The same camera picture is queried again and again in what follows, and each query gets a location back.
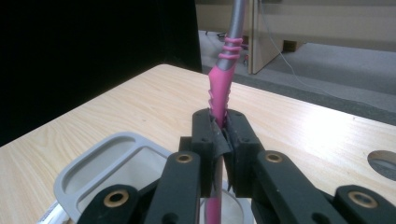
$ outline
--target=light wood tabletop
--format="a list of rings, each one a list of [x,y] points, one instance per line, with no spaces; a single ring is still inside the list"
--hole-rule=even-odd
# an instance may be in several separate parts
[[[207,76],[159,65],[0,148],[0,223],[35,223],[55,201],[62,169],[107,136],[133,132],[171,151],[208,107]],[[229,108],[244,113],[269,150],[288,155],[319,189],[374,190],[396,204],[395,181],[371,168],[374,150],[396,152],[396,127],[233,83]]]

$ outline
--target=wire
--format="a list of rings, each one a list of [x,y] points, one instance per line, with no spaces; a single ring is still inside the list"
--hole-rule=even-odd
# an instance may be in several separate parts
[[[280,57],[281,57],[281,58],[283,59],[283,61],[288,65],[288,67],[290,68],[290,70],[291,70],[291,72],[292,72],[294,78],[295,78],[299,83],[301,83],[302,85],[306,86],[307,88],[310,88],[310,89],[313,89],[313,90],[317,90],[317,91],[321,91],[321,92],[325,93],[326,95],[331,96],[331,97],[334,97],[334,98],[337,98],[337,99],[348,100],[348,101],[351,101],[351,102],[355,102],[355,103],[359,103],[359,104],[363,104],[363,105],[368,105],[368,106],[377,108],[377,106],[369,105],[369,104],[364,103],[364,102],[361,102],[361,101],[349,100],[349,99],[346,99],[346,98],[342,98],[342,97],[333,95],[333,94],[331,94],[331,93],[329,93],[329,92],[327,92],[327,91],[325,91],[325,90],[323,90],[323,89],[321,89],[321,88],[318,88],[318,87],[313,86],[313,85],[309,85],[309,84],[303,82],[302,80],[300,80],[300,78],[299,78],[299,77],[296,75],[296,73],[294,72],[294,69],[293,69],[293,67],[291,66],[291,64],[288,62],[288,60],[286,60],[286,58],[285,58],[285,56],[283,55],[282,51],[279,49],[279,47],[278,47],[277,44],[275,43],[275,41],[274,41],[274,39],[273,39],[273,37],[272,37],[271,28],[270,28],[270,26],[269,26],[269,24],[268,24],[267,19],[265,19],[264,3],[263,3],[262,0],[258,0],[258,1],[259,1],[259,4],[261,5],[261,9],[262,9],[262,21],[264,22],[264,25],[266,26],[267,33],[268,33],[268,37],[270,38],[271,43],[274,45],[274,47],[275,47],[276,50],[278,51]]]

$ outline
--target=floor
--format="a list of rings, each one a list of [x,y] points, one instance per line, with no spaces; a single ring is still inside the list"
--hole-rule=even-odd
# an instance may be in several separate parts
[[[199,36],[207,74],[224,43],[214,32]],[[288,63],[278,55],[255,75],[244,65],[247,53],[241,52],[235,82],[396,125],[396,52],[305,43],[283,52]]]

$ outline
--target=dark background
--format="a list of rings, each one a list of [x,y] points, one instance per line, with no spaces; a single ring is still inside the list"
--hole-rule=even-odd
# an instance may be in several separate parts
[[[0,146],[157,64],[202,69],[193,0],[2,5]]]

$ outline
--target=table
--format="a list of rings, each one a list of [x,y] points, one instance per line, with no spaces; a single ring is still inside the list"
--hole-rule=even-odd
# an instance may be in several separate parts
[[[118,132],[139,133],[171,151],[206,108],[208,78],[159,65],[0,148],[0,223],[35,223],[54,202],[53,184],[82,152]],[[341,185],[372,189],[396,204],[395,182],[367,162],[396,152],[396,127],[233,83],[229,107],[247,116],[269,150],[288,155],[330,194]]]

